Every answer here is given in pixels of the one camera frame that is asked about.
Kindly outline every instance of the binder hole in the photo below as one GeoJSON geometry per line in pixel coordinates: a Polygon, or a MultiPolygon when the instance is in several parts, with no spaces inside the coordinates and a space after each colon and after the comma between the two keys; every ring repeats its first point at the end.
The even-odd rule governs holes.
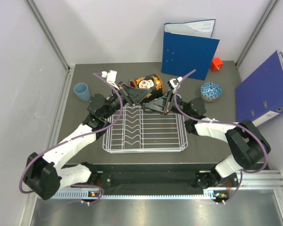
{"type": "Polygon", "coordinates": [[[277,112],[281,112],[281,111],[283,111],[283,107],[277,108],[277,112]]]}

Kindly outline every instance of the standing blue binder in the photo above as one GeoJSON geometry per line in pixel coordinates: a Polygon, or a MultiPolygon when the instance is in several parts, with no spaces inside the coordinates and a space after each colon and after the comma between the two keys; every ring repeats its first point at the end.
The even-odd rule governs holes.
{"type": "Polygon", "coordinates": [[[205,80],[219,44],[211,38],[214,26],[215,19],[165,24],[161,72],[184,76],[196,69],[189,78],[205,80]]]}
{"type": "Polygon", "coordinates": [[[239,122],[258,126],[283,113],[283,54],[274,52],[236,88],[239,122]]]}

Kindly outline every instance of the wire rack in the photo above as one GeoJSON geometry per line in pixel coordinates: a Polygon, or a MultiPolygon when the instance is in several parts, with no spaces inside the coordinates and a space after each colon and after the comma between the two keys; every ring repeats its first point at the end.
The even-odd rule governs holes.
{"type": "Polygon", "coordinates": [[[103,149],[110,153],[180,152],[188,146],[183,121],[179,114],[150,114],[140,106],[125,105],[119,121],[105,133],[103,149]]]}

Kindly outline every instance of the floor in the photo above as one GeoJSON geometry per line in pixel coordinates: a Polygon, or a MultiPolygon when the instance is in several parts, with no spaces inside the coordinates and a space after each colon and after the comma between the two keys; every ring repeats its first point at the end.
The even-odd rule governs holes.
{"type": "Polygon", "coordinates": [[[283,226],[273,190],[241,190],[227,205],[212,200],[101,200],[90,207],[67,202],[38,199],[31,225],[283,226]]]}
{"type": "MultiPolygon", "coordinates": [[[[160,72],[161,63],[125,63],[125,64],[88,64],[76,65],[69,96],[59,134],[59,141],[72,133],[88,115],[88,103],[80,101],[73,88],[79,82],[88,84],[92,94],[111,94],[110,88],[95,78],[93,72],[117,71],[117,81],[159,73],[164,84],[173,76],[160,72]]],[[[179,94],[185,101],[200,96],[200,87],[204,82],[216,82],[223,88],[222,96],[213,103],[206,103],[206,116],[218,120],[235,121],[235,88],[241,79],[233,61],[225,61],[219,72],[208,72],[205,81],[187,79],[181,86],[179,94]]],[[[188,134],[188,147],[178,153],[108,153],[102,148],[102,138],[80,151],[69,163],[216,163],[230,155],[226,143],[209,137],[188,134]]]]}

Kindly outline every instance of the red block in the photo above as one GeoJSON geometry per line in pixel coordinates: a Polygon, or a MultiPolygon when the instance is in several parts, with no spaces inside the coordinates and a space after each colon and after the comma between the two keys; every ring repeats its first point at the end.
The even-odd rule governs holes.
{"type": "Polygon", "coordinates": [[[213,71],[213,72],[217,72],[219,70],[221,70],[223,66],[223,62],[220,60],[220,58],[215,58],[213,59],[212,61],[212,64],[210,66],[210,69],[213,71]]]}

